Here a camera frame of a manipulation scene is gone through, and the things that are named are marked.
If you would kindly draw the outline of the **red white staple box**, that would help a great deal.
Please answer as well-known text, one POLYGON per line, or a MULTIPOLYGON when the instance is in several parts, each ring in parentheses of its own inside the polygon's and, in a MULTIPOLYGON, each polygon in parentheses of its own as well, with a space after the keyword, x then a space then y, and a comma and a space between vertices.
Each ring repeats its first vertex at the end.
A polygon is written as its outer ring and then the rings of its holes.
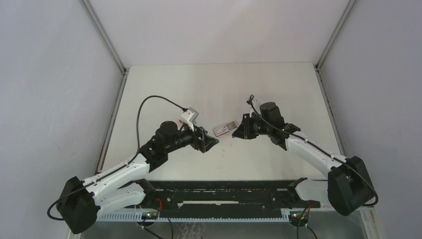
POLYGON ((214 134, 216 137, 220 137, 225 135, 239 127, 239 123, 237 121, 231 121, 229 123, 223 124, 213 129, 214 134))

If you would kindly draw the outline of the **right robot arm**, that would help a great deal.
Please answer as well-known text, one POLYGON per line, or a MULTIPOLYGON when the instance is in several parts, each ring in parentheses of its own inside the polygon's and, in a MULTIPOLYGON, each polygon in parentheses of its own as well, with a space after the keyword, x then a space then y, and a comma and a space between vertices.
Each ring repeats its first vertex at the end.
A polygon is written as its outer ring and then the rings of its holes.
POLYGON ((324 180, 300 178, 288 186, 288 202, 301 207, 306 201, 328 203, 348 216, 360 207, 372 207, 379 196, 360 157, 336 154, 311 140, 301 129, 284 121, 274 102, 259 104, 250 98, 251 111, 242 116, 233 138, 252 140, 260 135, 317 169, 324 180))

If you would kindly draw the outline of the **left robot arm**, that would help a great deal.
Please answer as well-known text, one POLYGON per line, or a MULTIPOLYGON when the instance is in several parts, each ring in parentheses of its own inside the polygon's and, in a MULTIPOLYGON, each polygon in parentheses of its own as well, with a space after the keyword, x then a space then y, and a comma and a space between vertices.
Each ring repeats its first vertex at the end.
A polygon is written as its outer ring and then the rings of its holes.
POLYGON ((131 158, 95 176, 67 180, 56 209, 73 234, 90 228, 98 218, 131 205, 151 207, 156 200, 145 176, 163 165, 169 153, 191 146, 208 152, 219 140, 208 135, 203 127, 178 128, 165 121, 155 134, 131 158))

